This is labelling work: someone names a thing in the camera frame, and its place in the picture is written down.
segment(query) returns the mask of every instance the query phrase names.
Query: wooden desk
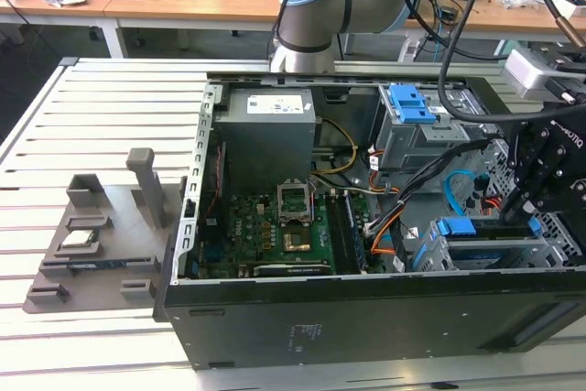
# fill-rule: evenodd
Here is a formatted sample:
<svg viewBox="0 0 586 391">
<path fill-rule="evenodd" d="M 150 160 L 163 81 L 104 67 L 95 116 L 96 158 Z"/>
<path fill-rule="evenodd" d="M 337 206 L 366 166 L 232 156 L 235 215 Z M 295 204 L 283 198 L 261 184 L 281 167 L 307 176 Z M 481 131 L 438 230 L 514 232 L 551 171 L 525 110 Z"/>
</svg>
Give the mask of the wooden desk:
<svg viewBox="0 0 586 391">
<path fill-rule="evenodd" d="M 277 18 L 278 0 L 112 0 L 107 17 L 266 22 Z"/>
<path fill-rule="evenodd" d="M 189 45 L 185 29 L 239 29 L 266 31 L 274 23 L 278 0 L 87 0 L 83 5 L 55 8 L 42 0 L 11 0 L 27 16 L 30 23 L 40 25 L 76 25 L 101 27 L 112 57 L 125 57 L 123 27 L 161 27 L 179 30 L 179 45 Z M 448 5 L 449 1 L 439 0 Z M 433 21 L 432 8 L 423 0 L 420 14 Z M 586 18 L 571 20 L 586 32 Z M 0 23 L 22 23 L 12 8 L 0 0 Z M 409 50 L 425 37 L 415 20 L 392 34 L 407 37 L 401 52 L 409 60 Z M 556 27 L 544 5 L 538 9 L 504 9 L 496 0 L 476 0 L 463 38 L 492 40 L 556 41 L 565 38 Z M 346 47 L 351 46 L 347 39 Z"/>
</svg>

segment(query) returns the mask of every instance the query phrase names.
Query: blue cable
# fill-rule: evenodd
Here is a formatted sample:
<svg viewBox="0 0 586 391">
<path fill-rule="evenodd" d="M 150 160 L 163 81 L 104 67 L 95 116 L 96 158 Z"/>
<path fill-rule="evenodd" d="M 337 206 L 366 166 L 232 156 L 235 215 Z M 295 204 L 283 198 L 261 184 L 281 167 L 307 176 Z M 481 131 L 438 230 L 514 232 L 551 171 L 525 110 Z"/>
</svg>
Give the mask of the blue cable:
<svg viewBox="0 0 586 391">
<path fill-rule="evenodd" d="M 468 169 L 456 169 L 455 171 L 452 171 L 443 182 L 443 192 L 446 194 L 446 199 L 448 200 L 448 203 L 450 204 L 451 208 L 458 215 L 464 215 L 464 210 L 461 208 L 461 206 L 456 201 L 456 197 L 454 196 L 453 192 L 451 192 L 451 186 L 450 186 L 451 178 L 453 178 L 454 176 L 456 176 L 458 174 L 463 174 L 464 176 L 470 176 L 471 179 L 476 179 L 476 174 L 472 173 Z"/>
</svg>

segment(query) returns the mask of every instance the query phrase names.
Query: blue latch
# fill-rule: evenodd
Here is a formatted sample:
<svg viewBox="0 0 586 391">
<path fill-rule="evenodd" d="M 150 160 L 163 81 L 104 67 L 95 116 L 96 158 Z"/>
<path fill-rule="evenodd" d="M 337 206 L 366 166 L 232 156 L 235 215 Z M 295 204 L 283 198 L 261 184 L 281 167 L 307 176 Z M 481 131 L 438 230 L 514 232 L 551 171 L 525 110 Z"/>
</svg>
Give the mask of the blue latch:
<svg viewBox="0 0 586 391">
<path fill-rule="evenodd" d="M 529 219 L 528 225 L 535 236 L 541 235 L 541 233 L 543 233 L 543 227 L 541 226 L 541 222 L 537 219 L 535 215 Z"/>
<path fill-rule="evenodd" d="M 425 105 L 425 97 L 413 85 L 396 84 L 388 88 L 391 104 L 399 113 L 399 121 L 407 124 L 433 124 L 436 117 Z"/>
<path fill-rule="evenodd" d="M 476 228 L 468 217 L 444 217 L 437 221 L 441 235 L 476 235 Z"/>
</svg>

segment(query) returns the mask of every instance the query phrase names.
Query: orange wire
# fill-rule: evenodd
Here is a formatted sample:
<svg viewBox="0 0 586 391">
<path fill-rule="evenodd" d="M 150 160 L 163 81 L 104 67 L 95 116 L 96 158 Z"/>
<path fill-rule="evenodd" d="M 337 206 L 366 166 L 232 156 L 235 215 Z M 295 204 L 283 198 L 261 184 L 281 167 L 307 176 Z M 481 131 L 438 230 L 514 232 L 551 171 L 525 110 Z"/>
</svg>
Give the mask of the orange wire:
<svg viewBox="0 0 586 391">
<path fill-rule="evenodd" d="M 496 201 L 492 201 L 490 199 L 484 199 L 484 201 L 486 203 L 489 203 L 489 204 L 493 205 L 497 210 L 500 210 L 501 209 L 500 205 Z"/>
<path fill-rule="evenodd" d="M 389 221 L 385 224 L 385 226 L 383 226 L 383 228 L 378 232 L 378 234 L 376 235 L 376 238 L 374 239 L 373 246 L 370 248 L 371 254 L 390 254 L 390 255 L 395 254 L 394 249 L 377 249 L 376 247 L 380 243 L 381 238 L 383 238 L 385 231 L 393 224 L 393 222 L 396 219 L 399 218 L 399 215 L 401 215 L 401 212 L 403 212 L 403 210 L 399 211 L 397 214 L 395 214 L 393 217 L 391 217 L 389 219 Z"/>
</svg>

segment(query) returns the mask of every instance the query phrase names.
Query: wire bundle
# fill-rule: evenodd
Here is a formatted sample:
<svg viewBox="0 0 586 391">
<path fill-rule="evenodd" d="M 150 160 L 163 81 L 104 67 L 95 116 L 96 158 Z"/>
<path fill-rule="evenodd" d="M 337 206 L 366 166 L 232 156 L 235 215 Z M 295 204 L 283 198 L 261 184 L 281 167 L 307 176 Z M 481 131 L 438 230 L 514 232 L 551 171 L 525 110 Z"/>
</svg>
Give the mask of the wire bundle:
<svg viewBox="0 0 586 391">
<path fill-rule="evenodd" d="M 371 253 L 377 254 L 384 251 L 384 249 L 379 249 L 377 246 L 385 234 L 385 231 L 389 229 L 397 219 L 399 219 L 401 213 L 405 209 L 407 201 L 417 190 L 419 190 L 427 181 L 437 177 L 455 157 L 469 151 L 483 150 L 487 148 L 491 142 L 492 138 L 460 144 L 447 150 L 441 156 L 436 157 L 426 166 L 420 168 L 395 196 L 391 209 L 367 226 L 366 232 L 368 234 L 378 231 L 371 247 Z"/>
</svg>

